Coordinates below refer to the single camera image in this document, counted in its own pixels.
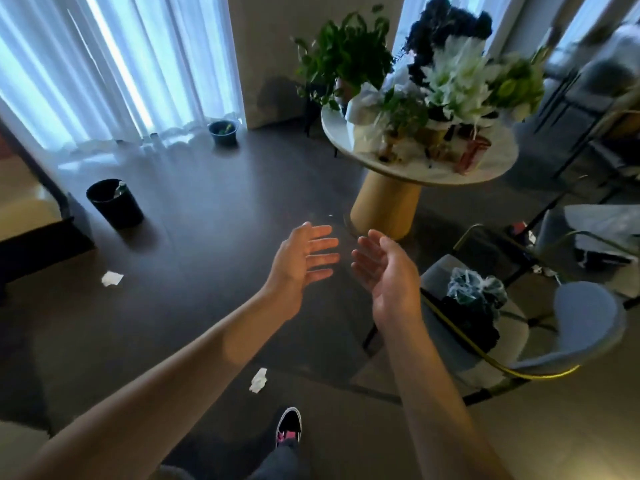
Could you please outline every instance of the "forearm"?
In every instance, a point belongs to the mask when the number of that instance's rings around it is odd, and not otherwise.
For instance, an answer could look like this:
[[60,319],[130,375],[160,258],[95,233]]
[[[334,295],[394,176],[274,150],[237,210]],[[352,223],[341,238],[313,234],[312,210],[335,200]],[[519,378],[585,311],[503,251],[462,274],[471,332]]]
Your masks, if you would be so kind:
[[46,444],[23,480],[146,479],[286,318],[258,293]]
[[420,316],[381,328],[425,479],[511,477],[476,430]]

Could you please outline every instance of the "table base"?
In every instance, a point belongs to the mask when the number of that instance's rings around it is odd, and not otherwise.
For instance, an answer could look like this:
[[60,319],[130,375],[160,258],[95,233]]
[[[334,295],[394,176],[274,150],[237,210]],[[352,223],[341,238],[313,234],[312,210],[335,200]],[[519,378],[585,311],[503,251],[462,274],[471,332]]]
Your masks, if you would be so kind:
[[398,241],[411,230],[420,190],[420,185],[369,171],[351,208],[351,222],[361,235],[377,229]]

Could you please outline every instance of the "pant leg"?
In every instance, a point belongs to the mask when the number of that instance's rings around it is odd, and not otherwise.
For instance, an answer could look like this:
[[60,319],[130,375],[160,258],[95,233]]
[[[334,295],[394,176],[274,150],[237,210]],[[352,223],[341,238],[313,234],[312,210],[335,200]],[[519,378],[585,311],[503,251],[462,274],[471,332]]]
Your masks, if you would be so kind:
[[247,480],[296,480],[300,463],[298,446],[295,438],[284,440]]

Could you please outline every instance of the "floor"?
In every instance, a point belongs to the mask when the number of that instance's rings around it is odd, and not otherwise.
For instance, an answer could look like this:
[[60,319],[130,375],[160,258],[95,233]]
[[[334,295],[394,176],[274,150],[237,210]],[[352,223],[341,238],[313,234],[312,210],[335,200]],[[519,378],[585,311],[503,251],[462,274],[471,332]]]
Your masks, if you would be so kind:
[[[505,176],[423,190],[403,243],[421,271],[469,225],[529,219],[583,172],[602,174],[585,158],[564,180],[550,180],[580,131],[577,115],[565,119],[573,122],[537,136],[531,123],[519,125],[520,158]],[[349,270],[355,239],[343,222],[364,172],[332,154],[319,127],[308,139],[292,121],[240,133],[235,150],[214,150],[202,133],[48,162],[89,211],[97,250],[10,284],[10,302],[0,308],[0,419],[59,431],[256,292],[292,227],[327,223],[345,257],[334,277],[309,288],[299,316],[166,462],[197,479],[244,478],[271,447],[278,408],[298,404],[309,477],[418,478],[401,408],[345,387],[369,361],[360,343],[371,326],[371,302]],[[139,229],[116,233],[85,199],[90,184],[109,177],[125,180],[134,193],[147,217]],[[597,201],[605,190],[596,183],[583,182],[581,197],[569,201]],[[469,250],[463,260],[503,277],[511,270],[488,251]],[[101,285],[106,271],[124,274],[119,286]],[[526,276],[513,293],[530,312],[544,306],[549,289],[546,278]],[[574,375],[471,407],[518,480],[640,476],[640,376],[628,366],[640,359],[637,316],[629,313],[620,346]],[[268,368],[269,382],[253,395],[248,386],[259,367]],[[338,429],[344,434],[336,440]]]

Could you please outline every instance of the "black and pink shoe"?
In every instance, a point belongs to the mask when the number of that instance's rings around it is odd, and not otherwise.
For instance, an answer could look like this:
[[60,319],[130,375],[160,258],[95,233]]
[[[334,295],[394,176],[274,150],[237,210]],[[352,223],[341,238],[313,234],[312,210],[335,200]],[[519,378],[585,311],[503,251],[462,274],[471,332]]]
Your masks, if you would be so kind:
[[282,414],[276,429],[276,448],[286,440],[300,442],[302,436],[302,416],[297,408],[287,408]]

